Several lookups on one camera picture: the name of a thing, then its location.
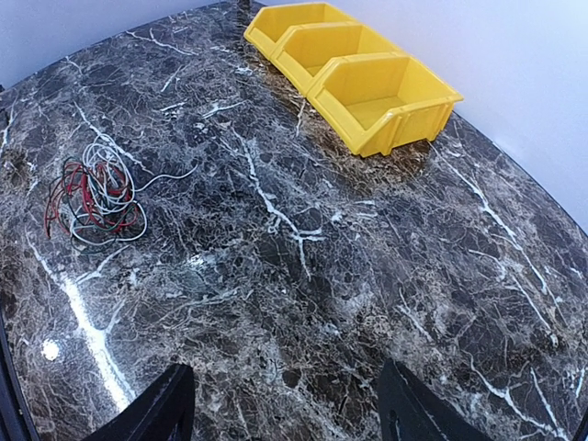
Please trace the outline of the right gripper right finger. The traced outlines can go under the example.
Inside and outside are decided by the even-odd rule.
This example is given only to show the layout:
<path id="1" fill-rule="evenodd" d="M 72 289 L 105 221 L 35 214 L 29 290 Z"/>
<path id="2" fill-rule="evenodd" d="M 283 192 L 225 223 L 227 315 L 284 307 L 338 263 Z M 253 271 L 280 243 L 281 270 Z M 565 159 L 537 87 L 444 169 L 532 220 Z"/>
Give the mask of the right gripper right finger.
<path id="1" fill-rule="evenodd" d="M 378 408 L 384 440 L 487 440 L 403 363 L 385 361 L 378 380 Z"/>

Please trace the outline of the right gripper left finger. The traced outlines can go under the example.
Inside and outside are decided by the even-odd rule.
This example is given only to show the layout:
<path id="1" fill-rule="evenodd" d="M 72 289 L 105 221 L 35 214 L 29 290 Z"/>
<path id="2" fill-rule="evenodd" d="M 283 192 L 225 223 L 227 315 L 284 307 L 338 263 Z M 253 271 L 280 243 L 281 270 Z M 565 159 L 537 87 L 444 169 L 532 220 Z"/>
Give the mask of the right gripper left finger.
<path id="1" fill-rule="evenodd" d="M 193 433 L 195 381 L 192 367 L 171 365 L 123 412 L 88 440 L 189 440 Z"/>

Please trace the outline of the right yellow plastic bin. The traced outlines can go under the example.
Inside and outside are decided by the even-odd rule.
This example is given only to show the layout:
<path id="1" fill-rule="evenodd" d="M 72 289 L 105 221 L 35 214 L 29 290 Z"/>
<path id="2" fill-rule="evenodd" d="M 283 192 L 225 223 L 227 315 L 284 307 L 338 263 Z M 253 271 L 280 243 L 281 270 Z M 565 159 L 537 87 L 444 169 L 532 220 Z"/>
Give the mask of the right yellow plastic bin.
<path id="1" fill-rule="evenodd" d="M 463 100 L 421 62 L 394 52 L 331 59 L 307 98 L 349 151 L 362 157 L 434 141 Z"/>

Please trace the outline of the yellow plastic bin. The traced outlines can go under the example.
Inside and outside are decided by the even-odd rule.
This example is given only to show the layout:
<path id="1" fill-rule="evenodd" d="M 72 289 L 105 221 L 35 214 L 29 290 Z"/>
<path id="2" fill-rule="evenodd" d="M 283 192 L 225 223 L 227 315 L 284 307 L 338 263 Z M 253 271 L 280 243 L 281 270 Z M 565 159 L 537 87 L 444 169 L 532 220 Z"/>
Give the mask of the yellow plastic bin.
<path id="1" fill-rule="evenodd" d="M 269 56 L 292 26 L 355 21 L 339 8 L 324 2 L 264 6 L 244 32 L 245 39 Z"/>
<path id="2" fill-rule="evenodd" d="M 332 58 L 381 52 L 402 49 L 358 22 L 307 24 L 291 26 L 278 40 L 270 61 L 306 96 Z"/>
<path id="3" fill-rule="evenodd" d="M 331 59 L 307 98 L 349 151 L 362 157 L 434 141 L 463 100 L 421 62 L 394 52 Z"/>

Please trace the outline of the middle yellow plastic bin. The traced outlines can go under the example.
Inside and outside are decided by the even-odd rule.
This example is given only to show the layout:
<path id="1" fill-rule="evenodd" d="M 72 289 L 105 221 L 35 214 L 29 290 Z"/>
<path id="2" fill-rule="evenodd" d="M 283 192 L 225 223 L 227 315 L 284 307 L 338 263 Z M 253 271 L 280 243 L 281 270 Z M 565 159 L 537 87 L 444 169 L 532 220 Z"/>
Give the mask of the middle yellow plastic bin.
<path id="1" fill-rule="evenodd" d="M 381 52 L 402 49 L 358 22 L 307 24 L 291 26 L 278 40 L 270 61 L 306 96 L 332 58 Z"/>

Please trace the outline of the left yellow plastic bin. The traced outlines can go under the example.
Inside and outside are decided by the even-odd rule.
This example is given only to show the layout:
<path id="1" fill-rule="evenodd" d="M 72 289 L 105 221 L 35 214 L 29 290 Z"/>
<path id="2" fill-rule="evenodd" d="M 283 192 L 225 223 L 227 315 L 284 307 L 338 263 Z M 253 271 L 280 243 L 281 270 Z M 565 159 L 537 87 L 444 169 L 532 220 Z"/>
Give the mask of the left yellow plastic bin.
<path id="1" fill-rule="evenodd" d="M 339 8 L 324 2 L 264 6 L 244 32 L 245 39 L 269 56 L 292 26 L 355 21 Z"/>

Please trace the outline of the black front rail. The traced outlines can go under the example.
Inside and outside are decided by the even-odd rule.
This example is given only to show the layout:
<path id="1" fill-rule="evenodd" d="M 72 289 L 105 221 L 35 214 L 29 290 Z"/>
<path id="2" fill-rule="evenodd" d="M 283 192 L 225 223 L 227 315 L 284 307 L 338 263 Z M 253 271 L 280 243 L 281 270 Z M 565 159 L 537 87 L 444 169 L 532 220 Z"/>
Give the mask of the black front rail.
<path id="1" fill-rule="evenodd" d="M 1 439 L 40 439 L 18 382 L 4 322 L 1 322 Z"/>

